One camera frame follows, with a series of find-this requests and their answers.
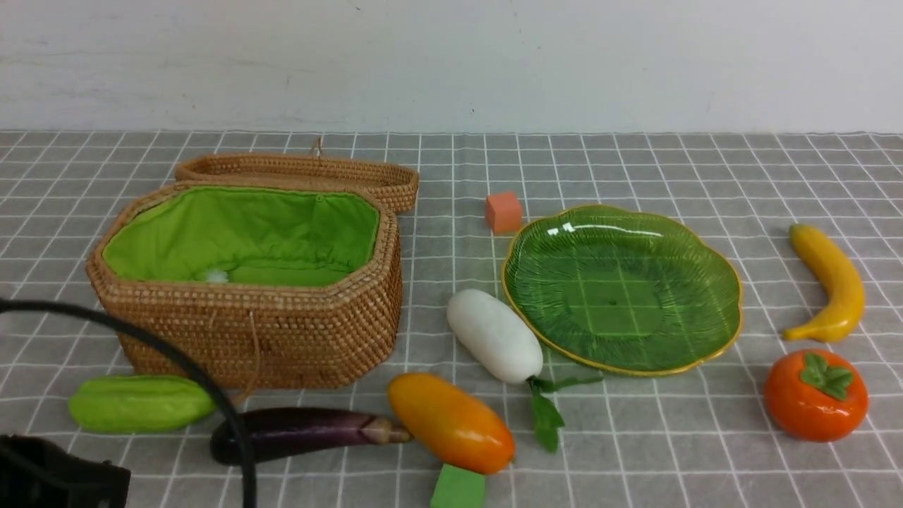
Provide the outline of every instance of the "green cucumber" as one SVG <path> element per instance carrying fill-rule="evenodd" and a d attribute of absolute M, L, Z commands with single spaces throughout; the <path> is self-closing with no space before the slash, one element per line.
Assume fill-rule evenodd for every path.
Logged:
<path fill-rule="evenodd" d="M 170 432 L 216 409 L 198 383 L 179 376 L 104 376 L 85 381 L 69 399 L 72 418 L 98 434 Z"/>

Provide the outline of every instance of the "green plate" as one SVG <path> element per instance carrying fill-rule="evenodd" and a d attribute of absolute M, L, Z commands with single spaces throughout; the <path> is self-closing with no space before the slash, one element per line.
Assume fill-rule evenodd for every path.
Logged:
<path fill-rule="evenodd" d="M 533 221 L 502 271 L 536 336 L 597 369 L 683 372 L 723 353 L 742 328 L 734 267 L 660 215 L 589 205 Z"/>

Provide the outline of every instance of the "orange persimmon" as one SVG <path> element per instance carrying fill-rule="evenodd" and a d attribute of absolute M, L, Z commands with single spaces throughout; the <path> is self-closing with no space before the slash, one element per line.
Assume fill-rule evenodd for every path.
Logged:
<path fill-rule="evenodd" d="M 804 349 L 775 362 L 765 381 L 765 405 L 790 436 L 827 443 L 865 419 L 869 393 L 859 372 L 838 354 Z"/>
<path fill-rule="evenodd" d="M 498 414 L 439 376 L 400 374 L 388 398 L 401 423 L 445 464 L 494 475 L 514 458 L 514 436 Z"/>

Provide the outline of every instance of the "orange foam block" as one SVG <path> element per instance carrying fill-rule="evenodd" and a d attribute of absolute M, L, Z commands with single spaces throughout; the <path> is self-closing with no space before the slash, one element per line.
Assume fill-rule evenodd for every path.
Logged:
<path fill-rule="evenodd" d="M 486 196 L 486 222 L 492 232 L 501 234 L 519 230 L 523 215 L 514 192 Z"/>

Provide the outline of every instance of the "wicker basket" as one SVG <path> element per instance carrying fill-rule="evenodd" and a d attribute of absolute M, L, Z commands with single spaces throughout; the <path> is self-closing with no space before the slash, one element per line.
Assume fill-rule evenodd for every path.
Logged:
<path fill-rule="evenodd" d="M 395 213 L 414 208 L 420 174 L 402 165 L 324 157 L 318 138 L 307 156 L 282 154 L 202 155 L 176 166 L 176 181 L 270 179 L 336 182 L 368 189 Z"/>
<path fill-rule="evenodd" d="M 355 193 L 379 211 L 373 257 L 326 287 L 266 287 L 125 280 L 102 258 L 126 224 L 192 187 L 256 186 Z M 111 315 L 182 349 L 224 388 L 335 388 L 352 383 L 392 352 L 401 315 L 401 245 L 395 214 L 354 185 L 240 180 L 178 182 L 132 202 L 91 252 L 88 278 Z M 119 336 L 135 371 L 182 371 L 157 351 Z"/>

